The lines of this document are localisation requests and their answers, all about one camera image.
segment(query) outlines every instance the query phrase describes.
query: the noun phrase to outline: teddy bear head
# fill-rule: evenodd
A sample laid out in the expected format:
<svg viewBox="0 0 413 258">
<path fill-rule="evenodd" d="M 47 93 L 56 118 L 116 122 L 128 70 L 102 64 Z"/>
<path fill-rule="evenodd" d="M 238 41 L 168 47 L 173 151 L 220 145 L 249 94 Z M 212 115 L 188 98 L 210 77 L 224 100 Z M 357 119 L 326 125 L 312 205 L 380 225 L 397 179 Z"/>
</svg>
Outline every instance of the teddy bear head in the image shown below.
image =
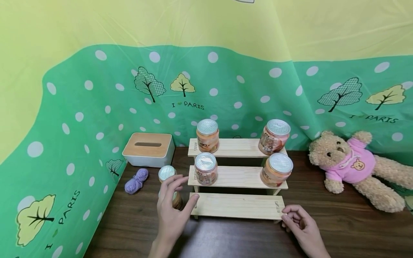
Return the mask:
<svg viewBox="0 0 413 258">
<path fill-rule="evenodd" d="M 313 165 L 329 168 L 343 161 L 350 152 L 350 146 L 344 139 L 324 131 L 310 144 L 309 158 Z"/>
</svg>

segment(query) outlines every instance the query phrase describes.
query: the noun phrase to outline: teddy bear leg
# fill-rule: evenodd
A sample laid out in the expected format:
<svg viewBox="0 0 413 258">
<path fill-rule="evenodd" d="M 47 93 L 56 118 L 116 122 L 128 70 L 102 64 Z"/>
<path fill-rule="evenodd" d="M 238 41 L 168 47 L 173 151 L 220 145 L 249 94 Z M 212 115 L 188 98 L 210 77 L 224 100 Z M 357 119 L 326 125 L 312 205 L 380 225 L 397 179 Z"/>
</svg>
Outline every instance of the teddy bear leg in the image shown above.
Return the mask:
<svg viewBox="0 0 413 258">
<path fill-rule="evenodd" d="M 387 181 L 396 183 L 407 189 L 413 189 L 413 167 L 402 165 L 397 161 L 379 157 L 376 158 L 374 174 Z"/>
<path fill-rule="evenodd" d="M 377 178 L 369 176 L 353 186 L 366 196 L 378 210 L 394 213 L 404 209 L 404 199 Z"/>
</svg>

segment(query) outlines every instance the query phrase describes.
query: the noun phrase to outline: tissue box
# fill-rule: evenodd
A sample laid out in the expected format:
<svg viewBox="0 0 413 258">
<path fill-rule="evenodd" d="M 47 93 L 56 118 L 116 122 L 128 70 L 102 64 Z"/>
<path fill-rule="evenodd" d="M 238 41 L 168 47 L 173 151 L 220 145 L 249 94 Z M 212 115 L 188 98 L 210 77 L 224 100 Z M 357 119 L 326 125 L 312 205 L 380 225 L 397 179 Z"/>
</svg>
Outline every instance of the tissue box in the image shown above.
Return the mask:
<svg viewBox="0 0 413 258">
<path fill-rule="evenodd" d="M 167 133 L 134 133 L 122 155 L 133 166 L 161 168 L 172 162 L 175 145 Z"/>
</svg>

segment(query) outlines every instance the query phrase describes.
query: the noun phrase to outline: wooden plank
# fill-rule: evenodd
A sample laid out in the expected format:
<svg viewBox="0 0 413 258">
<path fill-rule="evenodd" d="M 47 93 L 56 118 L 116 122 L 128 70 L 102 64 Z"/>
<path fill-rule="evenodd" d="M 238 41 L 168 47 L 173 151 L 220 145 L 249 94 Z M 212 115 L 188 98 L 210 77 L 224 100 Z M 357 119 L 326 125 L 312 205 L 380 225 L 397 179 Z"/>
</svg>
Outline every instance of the wooden plank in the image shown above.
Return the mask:
<svg viewBox="0 0 413 258">
<path fill-rule="evenodd" d="M 199 194 L 194 216 L 281 220 L 281 196 L 246 194 Z"/>
<path fill-rule="evenodd" d="M 239 187 L 262 189 L 288 189 L 287 182 L 279 187 L 269 187 L 260 178 L 262 167 L 218 166 L 218 179 L 209 187 Z M 197 180 L 195 166 L 189 166 L 189 186 L 203 186 Z"/>
<path fill-rule="evenodd" d="M 259 139 L 219 139 L 219 148 L 214 152 L 215 157 L 221 158 L 268 158 L 258 149 Z M 283 148 L 281 153 L 287 155 Z M 201 153 L 196 138 L 189 140 L 188 156 L 194 157 Z"/>
</svg>

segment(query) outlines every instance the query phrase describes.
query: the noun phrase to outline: teddy bear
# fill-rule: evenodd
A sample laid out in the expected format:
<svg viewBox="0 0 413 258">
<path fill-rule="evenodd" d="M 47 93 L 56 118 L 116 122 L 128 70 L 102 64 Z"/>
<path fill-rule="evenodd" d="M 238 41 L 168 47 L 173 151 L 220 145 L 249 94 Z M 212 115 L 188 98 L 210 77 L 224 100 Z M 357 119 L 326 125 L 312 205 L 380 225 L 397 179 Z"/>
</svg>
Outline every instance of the teddy bear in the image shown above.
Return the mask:
<svg viewBox="0 0 413 258">
<path fill-rule="evenodd" d="M 373 175 L 413 189 L 413 167 L 366 150 L 371 140 L 371 133 L 364 131 L 356 132 L 347 142 L 324 131 L 310 144 L 310 162 L 325 170 L 324 185 L 331 193 L 343 192 L 344 181 L 352 184 L 377 209 L 390 213 L 402 211 L 404 199 Z"/>
</svg>

